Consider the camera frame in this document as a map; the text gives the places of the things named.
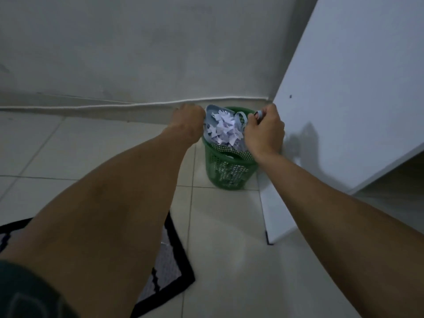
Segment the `person's right forearm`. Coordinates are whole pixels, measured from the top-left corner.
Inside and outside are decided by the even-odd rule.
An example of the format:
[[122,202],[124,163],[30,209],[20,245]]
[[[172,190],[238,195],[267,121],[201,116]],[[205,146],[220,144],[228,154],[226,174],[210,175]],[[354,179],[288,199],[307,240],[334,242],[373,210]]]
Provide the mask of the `person's right forearm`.
[[272,150],[253,153],[326,272],[363,318],[424,318],[424,235]]

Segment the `white cabinet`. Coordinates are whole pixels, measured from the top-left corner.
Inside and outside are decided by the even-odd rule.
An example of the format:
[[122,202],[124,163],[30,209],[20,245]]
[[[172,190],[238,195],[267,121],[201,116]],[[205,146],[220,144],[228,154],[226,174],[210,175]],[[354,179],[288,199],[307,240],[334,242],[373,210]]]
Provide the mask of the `white cabinet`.
[[318,0],[274,103],[283,152],[353,195],[424,150],[424,0]]

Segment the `person's left hand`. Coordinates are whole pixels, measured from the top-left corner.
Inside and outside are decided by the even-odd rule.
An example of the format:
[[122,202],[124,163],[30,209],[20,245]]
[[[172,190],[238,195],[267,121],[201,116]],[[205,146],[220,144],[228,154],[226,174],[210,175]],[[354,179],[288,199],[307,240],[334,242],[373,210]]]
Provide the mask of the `person's left hand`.
[[167,129],[177,133],[177,137],[181,142],[191,146],[200,139],[204,127],[203,129],[195,129],[186,122],[186,104],[188,103],[184,103],[174,110]]

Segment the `person's left forearm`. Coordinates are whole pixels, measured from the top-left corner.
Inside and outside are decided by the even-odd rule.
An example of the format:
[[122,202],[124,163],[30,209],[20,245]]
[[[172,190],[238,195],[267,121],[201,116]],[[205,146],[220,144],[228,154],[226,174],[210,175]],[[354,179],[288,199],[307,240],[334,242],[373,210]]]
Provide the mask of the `person's left forearm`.
[[48,203],[0,259],[42,278],[81,318],[130,318],[182,161],[202,132],[169,126],[103,163]]

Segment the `green perforated plastic waste basket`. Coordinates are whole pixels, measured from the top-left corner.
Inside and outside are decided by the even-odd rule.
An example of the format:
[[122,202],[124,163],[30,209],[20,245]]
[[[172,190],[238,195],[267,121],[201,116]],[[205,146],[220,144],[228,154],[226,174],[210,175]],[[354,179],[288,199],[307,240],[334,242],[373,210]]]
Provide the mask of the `green perforated plastic waste basket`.
[[218,188],[242,189],[258,169],[245,143],[249,113],[255,112],[241,107],[206,107],[202,137],[206,173]]

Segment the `black and grey floor mat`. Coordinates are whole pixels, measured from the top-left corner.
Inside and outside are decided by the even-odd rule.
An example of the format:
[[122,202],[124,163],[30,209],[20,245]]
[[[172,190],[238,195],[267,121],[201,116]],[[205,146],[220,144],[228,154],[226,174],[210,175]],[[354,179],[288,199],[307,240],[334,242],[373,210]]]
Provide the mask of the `black and grey floor mat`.
[[168,212],[155,265],[129,318],[144,318],[179,297],[194,282],[195,274]]

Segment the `dark green shirt sleeve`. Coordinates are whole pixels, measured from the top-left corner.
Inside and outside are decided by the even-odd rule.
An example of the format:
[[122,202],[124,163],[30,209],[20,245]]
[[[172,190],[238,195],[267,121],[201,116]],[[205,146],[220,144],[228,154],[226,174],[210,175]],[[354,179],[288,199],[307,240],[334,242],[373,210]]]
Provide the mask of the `dark green shirt sleeve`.
[[0,318],[80,318],[43,279],[0,260]]

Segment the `person's right hand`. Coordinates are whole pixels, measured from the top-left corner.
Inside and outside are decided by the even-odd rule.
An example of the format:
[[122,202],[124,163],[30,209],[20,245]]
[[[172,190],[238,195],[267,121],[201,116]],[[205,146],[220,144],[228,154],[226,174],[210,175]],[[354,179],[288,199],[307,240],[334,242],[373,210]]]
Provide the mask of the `person's right hand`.
[[244,130],[248,151],[259,165],[270,156],[280,154],[285,135],[285,124],[274,103],[265,106],[261,112],[261,120],[258,114],[248,115]]

